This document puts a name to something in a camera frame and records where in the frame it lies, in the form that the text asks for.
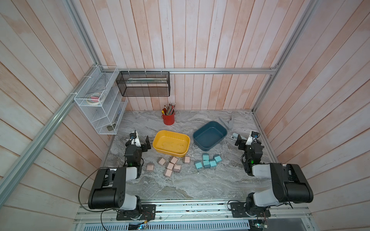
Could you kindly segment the teal plug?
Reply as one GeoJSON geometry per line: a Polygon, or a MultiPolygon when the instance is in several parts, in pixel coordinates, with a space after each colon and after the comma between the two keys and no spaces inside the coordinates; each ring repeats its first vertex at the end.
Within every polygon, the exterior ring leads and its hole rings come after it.
{"type": "Polygon", "coordinates": [[[209,163],[210,163],[211,167],[216,167],[217,166],[217,161],[214,160],[214,159],[209,160],[209,163]]]}
{"type": "Polygon", "coordinates": [[[196,167],[196,169],[201,169],[201,168],[203,168],[203,164],[202,164],[202,162],[201,162],[201,161],[196,161],[196,162],[195,162],[195,167],[196,167]]]}
{"type": "Polygon", "coordinates": [[[220,155],[214,155],[214,160],[216,161],[216,163],[219,163],[222,161],[222,158],[220,155]]]}
{"type": "Polygon", "coordinates": [[[209,160],[204,160],[203,161],[203,166],[204,166],[204,168],[210,168],[211,167],[210,161],[209,160]]]}
{"type": "Polygon", "coordinates": [[[203,158],[203,161],[208,161],[210,159],[210,157],[207,153],[203,153],[202,158],[203,158]]]}

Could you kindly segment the yellow plastic tray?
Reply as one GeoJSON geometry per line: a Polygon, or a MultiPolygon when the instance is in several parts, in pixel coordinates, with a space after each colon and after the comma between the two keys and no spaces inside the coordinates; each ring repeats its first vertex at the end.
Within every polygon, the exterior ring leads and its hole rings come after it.
{"type": "Polygon", "coordinates": [[[184,157],[189,146],[189,136],[173,131],[159,131],[153,141],[153,147],[158,153],[174,157],[184,157]]]}

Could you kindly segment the teal plug top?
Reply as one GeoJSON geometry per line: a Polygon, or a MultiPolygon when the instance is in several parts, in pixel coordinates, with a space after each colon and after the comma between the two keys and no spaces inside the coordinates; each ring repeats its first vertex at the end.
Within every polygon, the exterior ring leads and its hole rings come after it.
{"type": "Polygon", "coordinates": [[[208,161],[210,159],[210,157],[207,153],[203,153],[202,158],[203,158],[203,161],[208,161]]]}

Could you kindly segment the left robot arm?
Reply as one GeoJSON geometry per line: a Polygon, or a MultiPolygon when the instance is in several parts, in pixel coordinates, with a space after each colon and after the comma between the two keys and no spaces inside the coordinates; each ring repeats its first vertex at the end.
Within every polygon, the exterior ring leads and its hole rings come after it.
{"type": "Polygon", "coordinates": [[[125,143],[125,162],[121,167],[103,167],[97,170],[88,198],[89,209],[117,209],[121,211],[140,211],[139,196],[126,192],[126,183],[137,180],[142,173],[144,159],[142,154],[151,149],[149,138],[141,143],[138,132],[130,133],[125,143]]]}

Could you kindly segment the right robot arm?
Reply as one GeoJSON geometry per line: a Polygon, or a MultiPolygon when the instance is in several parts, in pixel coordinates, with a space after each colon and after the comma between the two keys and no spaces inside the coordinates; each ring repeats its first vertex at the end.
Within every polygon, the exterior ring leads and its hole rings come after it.
{"type": "Polygon", "coordinates": [[[243,151],[240,160],[245,172],[252,177],[271,179],[272,186],[258,193],[248,194],[245,202],[230,204],[234,217],[269,216],[270,207],[311,203],[314,193],[298,164],[262,163],[264,146],[260,133],[252,131],[248,138],[237,133],[235,145],[243,151]]]}

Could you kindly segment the grey plastic clip tool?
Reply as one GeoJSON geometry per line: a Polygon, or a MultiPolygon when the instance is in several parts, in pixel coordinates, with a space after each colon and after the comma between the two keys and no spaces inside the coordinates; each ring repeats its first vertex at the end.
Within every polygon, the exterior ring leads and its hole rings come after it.
{"type": "Polygon", "coordinates": [[[227,130],[233,129],[233,118],[224,119],[219,117],[220,122],[226,127],[227,130]]]}

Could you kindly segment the pink plug bottom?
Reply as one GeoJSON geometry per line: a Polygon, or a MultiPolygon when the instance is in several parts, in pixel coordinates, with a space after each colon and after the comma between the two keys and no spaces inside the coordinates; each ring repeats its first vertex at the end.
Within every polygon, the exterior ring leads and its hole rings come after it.
{"type": "Polygon", "coordinates": [[[170,178],[172,175],[172,170],[171,169],[166,169],[164,172],[164,176],[167,178],[170,178]]]}

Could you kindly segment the dark teal plastic tray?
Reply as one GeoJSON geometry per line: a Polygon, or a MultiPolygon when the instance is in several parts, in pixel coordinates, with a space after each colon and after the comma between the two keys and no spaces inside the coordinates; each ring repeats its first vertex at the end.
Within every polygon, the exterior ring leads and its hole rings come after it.
{"type": "Polygon", "coordinates": [[[209,151],[221,142],[227,135],[224,126],[216,121],[210,121],[193,133],[195,145],[202,151],[209,151]]]}

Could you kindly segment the red pencil cup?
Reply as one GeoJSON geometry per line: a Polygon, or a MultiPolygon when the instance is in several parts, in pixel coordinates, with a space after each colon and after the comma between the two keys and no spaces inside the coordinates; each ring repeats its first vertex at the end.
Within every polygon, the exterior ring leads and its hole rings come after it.
{"type": "Polygon", "coordinates": [[[172,102],[166,104],[161,111],[163,123],[167,126],[175,123],[175,104],[172,102]]]}

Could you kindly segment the tape roll on shelf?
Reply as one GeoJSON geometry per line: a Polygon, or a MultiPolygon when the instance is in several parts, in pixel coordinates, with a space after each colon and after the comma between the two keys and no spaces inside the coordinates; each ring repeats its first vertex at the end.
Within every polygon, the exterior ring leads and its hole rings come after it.
{"type": "Polygon", "coordinates": [[[86,103],[88,105],[99,105],[102,104],[105,100],[105,97],[102,92],[95,92],[90,94],[87,99],[86,103]]]}

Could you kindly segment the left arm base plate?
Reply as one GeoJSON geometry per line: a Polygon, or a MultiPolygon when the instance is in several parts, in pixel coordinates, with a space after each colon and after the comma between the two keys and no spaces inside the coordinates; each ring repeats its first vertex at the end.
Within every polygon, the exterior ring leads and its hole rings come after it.
{"type": "Polygon", "coordinates": [[[116,220],[118,221],[137,221],[154,220],[156,216],[156,205],[138,205],[134,210],[118,210],[116,220]]]}

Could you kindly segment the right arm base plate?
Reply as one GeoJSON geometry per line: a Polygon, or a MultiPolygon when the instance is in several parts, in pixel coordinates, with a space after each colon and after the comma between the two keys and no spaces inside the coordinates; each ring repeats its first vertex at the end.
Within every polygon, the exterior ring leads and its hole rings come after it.
{"type": "Polygon", "coordinates": [[[232,201],[228,203],[228,208],[232,212],[234,218],[247,218],[247,217],[270,217],[271,213],[268,208],[257,207],[254,204],[247,202],[232,201]]]}

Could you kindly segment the black mesh wall basket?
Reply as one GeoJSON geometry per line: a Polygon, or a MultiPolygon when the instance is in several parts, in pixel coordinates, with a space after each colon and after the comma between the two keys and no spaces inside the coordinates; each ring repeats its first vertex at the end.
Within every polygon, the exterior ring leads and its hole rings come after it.
{"type": "Polygon", "coordinates": [[[123,97],[169,97],[170,73],[163,71],[120,71],[116,84],[123,97]]]}

